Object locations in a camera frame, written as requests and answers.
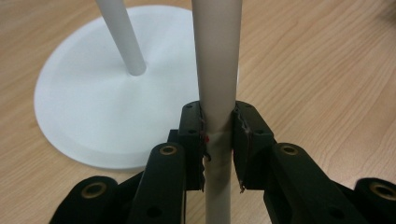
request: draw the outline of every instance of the white circular stand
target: white circular stand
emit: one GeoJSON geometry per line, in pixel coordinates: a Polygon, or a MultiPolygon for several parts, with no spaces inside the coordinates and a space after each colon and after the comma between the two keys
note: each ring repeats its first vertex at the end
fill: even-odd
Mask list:
{"type": "Polygon", "coordinates": [[[103,18],[52,53],[35,88],[35,115],[63,154],[107,169],[141,169],[177,129],[198,84],[192,15],[165,6],[128,8],[147,65],[131,76],[103,18]]]}

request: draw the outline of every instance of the white plastic rod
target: white plastic rod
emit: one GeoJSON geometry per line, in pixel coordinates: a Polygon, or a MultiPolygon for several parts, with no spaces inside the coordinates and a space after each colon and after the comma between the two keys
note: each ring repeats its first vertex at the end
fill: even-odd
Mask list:
{"type": "Polygon", "coordinates": [[[123,0],[96,0],[120,55],[133,76],[145,73],[146,64],[123,0]]]}
{"type": "Polygon", "coordinates": [[[229,224],[231,115],[235,107],[242,0],[192,0],[200,104],[211,161],[205,162],[206,224],[229,224]]]}

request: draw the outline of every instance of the wooden table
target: wooden table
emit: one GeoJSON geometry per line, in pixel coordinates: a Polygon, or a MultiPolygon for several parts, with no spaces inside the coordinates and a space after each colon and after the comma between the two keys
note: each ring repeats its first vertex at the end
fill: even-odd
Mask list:
{"type": "MultiPolygon", "coordinates": [[[[190,1],[126,1],[128,7],[190,1]]],[[[73,161],[44,137],[33,96],[40,69],[77,28],[100,16],[94,1],[0,3],[0,222],[45,223],[92,175],[133,173],[73,161]]],[[[244,1],[237,99],[257,107],[279,142],[306,149],[328,176],[353,188],[376,176],[396,183],[396,3],[390,0],[244,1]]],[[[233,223],[269,223],[261,191],[239,193],[233,223]]],[[[189,192],[187,221],[205,200],[189,192]]]]}

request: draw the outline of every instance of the plastic stand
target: plastic stand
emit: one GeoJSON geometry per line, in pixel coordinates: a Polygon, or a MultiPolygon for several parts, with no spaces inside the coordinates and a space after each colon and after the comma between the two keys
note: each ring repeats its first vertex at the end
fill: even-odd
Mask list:
{"type": "Polygon", "coordinates": [[[177,129],[198,84],[192,15],[165,6],[128,15],[147,69],[131,76],[103,18],[75,31],[52,53],[35,89],[43,134],[63,154],[107,169],[141,169],[177,129]]]}

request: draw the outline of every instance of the black plastic part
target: black plastic part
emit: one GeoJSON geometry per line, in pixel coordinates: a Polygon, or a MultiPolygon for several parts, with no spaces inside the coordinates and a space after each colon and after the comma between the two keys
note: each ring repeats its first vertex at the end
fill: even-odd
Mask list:
{"type": "Polygon", "coordinates": [[[51,224],[123,223],[141,174],[121,185],[106,176],[93,176],[73,187],[56,210],[51,224]]]}
{"type": "Polygon", "coordinates": [[[377,178],[360,179],[355,186],[357,206],[371,223],[396,223],[396,185],[377,178]]]}
{"type": "Polygon", "coordinates": [[[166,142],[178,143],[178,130],[177,129],[172,129],[171,131],[169,131],[168,140],[166,142]]]}
{"type": "Polygon", "coordinates": [[[204,190],[205,120],[199,102],[183,106],[178,142],[186,151],[186,190],[204,190]]]}
{"type": "Polygon", "coordinates": [[[185,154],[179,144],[152,149],[126,223],[184,223],[185,154]]]}
{"type": "Polygon", "coordinates": [[[264,192],[264,201],[273,210],[273,223],[368,223],[302,148],[277,144],[270,164],[272,184],[264,192]],[[290,207],[286,209],[291,213],[290,220],[277,222],[286,204],[290,207]]]}
{"type": "Polygon", "coordinates": [[[264,189],[274,134],[253,105],[236,102],[233,111],[233,163],[241,190],[264,189]]]}

